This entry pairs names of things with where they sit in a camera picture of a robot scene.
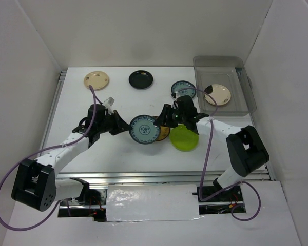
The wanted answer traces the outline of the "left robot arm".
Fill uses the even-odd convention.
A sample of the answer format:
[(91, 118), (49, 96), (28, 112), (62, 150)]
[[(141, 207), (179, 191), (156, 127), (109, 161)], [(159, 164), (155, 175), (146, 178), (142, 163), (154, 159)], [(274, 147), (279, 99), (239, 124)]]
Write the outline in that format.
[(95, 190), (80, 178), (57, 180), (57, 175), (78, 155), (87, 151), (103, 133), (117, 135), (131, 129), (116, 110), (91, 105), (71, 134), (55, 149), (36, 159), (26, 158), (19, 165), (11, 197), (38, 211), (47, 210), (54, 201), (73, 198), (86, 204)]

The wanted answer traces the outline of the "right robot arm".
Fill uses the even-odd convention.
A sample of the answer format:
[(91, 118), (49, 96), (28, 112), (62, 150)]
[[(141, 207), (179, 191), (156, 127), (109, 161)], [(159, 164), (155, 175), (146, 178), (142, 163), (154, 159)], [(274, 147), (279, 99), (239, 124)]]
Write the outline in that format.
[(176, 128), (183, 124), (197, 135), (208, 135), (208, 149), (202, 175), (205, 175), (209, 150), (213, 139), (226, 141), (230, 166), (214, 180), (213, 194), (224, 201), (231, 195), (231, 188), (270, 160), (269, 153), (253, 126), (236, 127), (199, 113), (190, 96), (181, 96), (173, 105), (165, 104), (154, 125)]

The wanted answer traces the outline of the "cream plate with black blotch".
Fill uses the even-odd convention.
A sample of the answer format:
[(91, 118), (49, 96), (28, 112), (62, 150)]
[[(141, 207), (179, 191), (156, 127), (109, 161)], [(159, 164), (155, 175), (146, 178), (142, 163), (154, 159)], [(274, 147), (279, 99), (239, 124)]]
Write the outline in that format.
[(207, 88), (205, 88), (204, 91), (208, 95), (210, 95), (210, 97), (206, 94), (204, 96), (205, 96), (205, 100), (211, 105), (215, 105), (212, 98), (215, 100), (217, 106), (222, 106), (222, 105), (227, 104), (231, 100), (231, 97), (232, 97), (230, 90), (227, 87), (223, 85), (219, 85), (219, 84), (212, 84), (208, 86)]

